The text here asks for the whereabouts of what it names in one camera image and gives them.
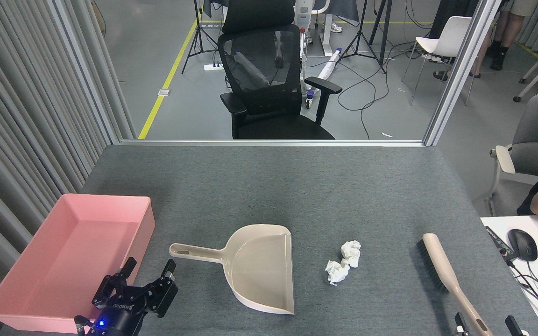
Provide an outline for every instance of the black mouse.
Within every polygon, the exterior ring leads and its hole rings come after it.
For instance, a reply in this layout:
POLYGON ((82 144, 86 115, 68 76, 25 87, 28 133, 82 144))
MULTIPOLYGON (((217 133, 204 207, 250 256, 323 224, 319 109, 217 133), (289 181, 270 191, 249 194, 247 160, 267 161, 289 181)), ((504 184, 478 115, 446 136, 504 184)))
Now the black mouse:
POLYGON ((508 240, 512 249, 518 254, 518 258, 525 261, 535 261, 537 259, 537 245, 530 234, 519 229, 512 229, 508 232, 508 240))

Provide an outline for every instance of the dustpan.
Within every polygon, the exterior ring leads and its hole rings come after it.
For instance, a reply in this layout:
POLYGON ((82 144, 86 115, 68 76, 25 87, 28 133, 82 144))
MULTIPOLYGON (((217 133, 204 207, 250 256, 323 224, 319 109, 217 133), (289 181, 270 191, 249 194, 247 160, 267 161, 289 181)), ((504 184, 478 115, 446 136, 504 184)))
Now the dustpan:
POLYGON ((169 253, 222 264, 235 297, 248 308, 294 314, 292 236, 281 225, 241 227, 220 250, 174 243, 169 253))

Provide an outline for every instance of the crumpled paper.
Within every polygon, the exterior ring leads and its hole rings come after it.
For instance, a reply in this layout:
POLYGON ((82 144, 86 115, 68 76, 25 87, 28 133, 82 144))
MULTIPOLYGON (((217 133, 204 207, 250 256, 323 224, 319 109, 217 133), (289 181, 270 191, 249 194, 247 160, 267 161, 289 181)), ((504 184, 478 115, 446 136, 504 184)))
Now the crumpled paper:
POLYGON ((337 286, 335 283, 344 280, 351 267, 358 267, 358 260, 361 256, 361 244, 357 240, 345 242, 340 248, 340 251, 344 259, 341 262, 330 260, 327 262, 327 267, 325 268, 329 285, 337 286))
POLYGON ((361 244, 357 240, 351 242, 345 242, 342 245, 340 251, 342 251, 342 265, 350 265, 350 267, 358 267, 358 259, 361 257, 361 244))
POLYGON ((337 261, 330 260, 327 262, 325 270, 328 274, 327 281, 329 281, 329 285, 337 286, 335 283, 344 280, 346 275, 348 275, 350 265, 342 265, 337 261))

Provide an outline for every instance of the light stand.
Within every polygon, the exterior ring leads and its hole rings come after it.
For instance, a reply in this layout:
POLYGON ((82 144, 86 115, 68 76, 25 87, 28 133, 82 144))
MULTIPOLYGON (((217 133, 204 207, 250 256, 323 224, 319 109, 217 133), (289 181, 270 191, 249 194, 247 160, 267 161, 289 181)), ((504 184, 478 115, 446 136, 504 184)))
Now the light stand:
POLYGON ((186 57, 186 62, 184 62, 184 67, 182 68, 182 75, 184 74, 184 70, 186 69, 186 64, 188 64, 188 59, 192 56, 196 56, 202 53, 209 53, 211 51, 218 51, 217 49, 217 42, 213 40, 213 38, 203 30, 203 28, 200 26, 200 19, 199 15, 202 15, 203 9, 198 8, 197 0, 194 0, 194 13, 196 14, 196 34, 194 34, 194 39, 192 40, 192 44, 190 45, 190 51, 188 51, 188 57, 186 57), (205 34, 211 42, 215 44, 215 49, 205 50, 203 48, 203 36, 202 34, 205 34), (198 39, 198 44, 200 44, 200 51, 192 52, 192 49, 194 48, 194 45, 196 44, 198 39))
POLYGON ((363 57, 368 57, 370 59, 375 59, 377 61, 377 63, 379 64, 379 68, 381 68, 383 73, 386 74, 386 71, 383 68, 383 59, 384 59, 384 56, 385 56, 385 46, 386 46, 386 42, 387 42, 387 30, 389 28, 389 18, 390 18, 390 14, 391 14, 391 2, 392 2, 392 0, 382 0, 381 4, 379 6, 379 12, 377 13, 377 17, 376 17, 375 23, 373 25, 373 31, 372 31, 372 34, 371 34, 371 40, 367 41, 367 38, 365 37, 365 34, 362 32, 362 26, 363 26, 363 23, 365 21, 365 13, 367 12, 367 0, 365 0, 365 4, 362 7, 361 23, 360 23, 358 32, 356 33, 356 36, 352 39, 352 41, 350 42, 350 44, 348 45, 346 50, 344 50, 344 52, 342 53, 343 56, 340 59, 345 59, 346 57, 351 57, 351 56, 363 56, 363 57), (377 57, 375 55, 375 51, 373 51, 373 48, 371 47, 371 44, 373 43, 373 40, 375 38, 375 33, 376 33, 376 30, 377 30, 377 27, 379 26, 381 16, 383 14, 383 9, 385 7, 386 2, 387 2, 387 11, 386 11, 385 22, 384 22, 385 25, 384 25, 384 28, 383 28, 381 53, 380 53, 379 57, 377 57), (367 43, 367 46, 369 47, 369 51, 371 51, 372 56, 363 55, 363 54, 358 53, 358 47, 359 47, 359 44, 361 43, 361 37, 363 38, 363 40, 365 40, 365 43, 367 43), (352 45, 354 44, 354 41, 356 41, 356 49, 354 50, 353 54, 347 55, 346 53, 348 52, 350 47, 352 47, 352 45))

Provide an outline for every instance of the dustpan handle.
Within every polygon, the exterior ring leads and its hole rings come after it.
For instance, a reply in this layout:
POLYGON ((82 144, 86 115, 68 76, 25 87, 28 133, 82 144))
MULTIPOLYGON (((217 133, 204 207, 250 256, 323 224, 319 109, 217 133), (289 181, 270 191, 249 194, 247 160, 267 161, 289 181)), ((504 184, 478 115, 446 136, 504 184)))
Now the dustpan handle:
POLYGON ((221 250, 209 249, 207 247, 173 243, 169 246, 169 254, 176 258, 210 261, 219 264, 224 263, 224 255, 221 250))

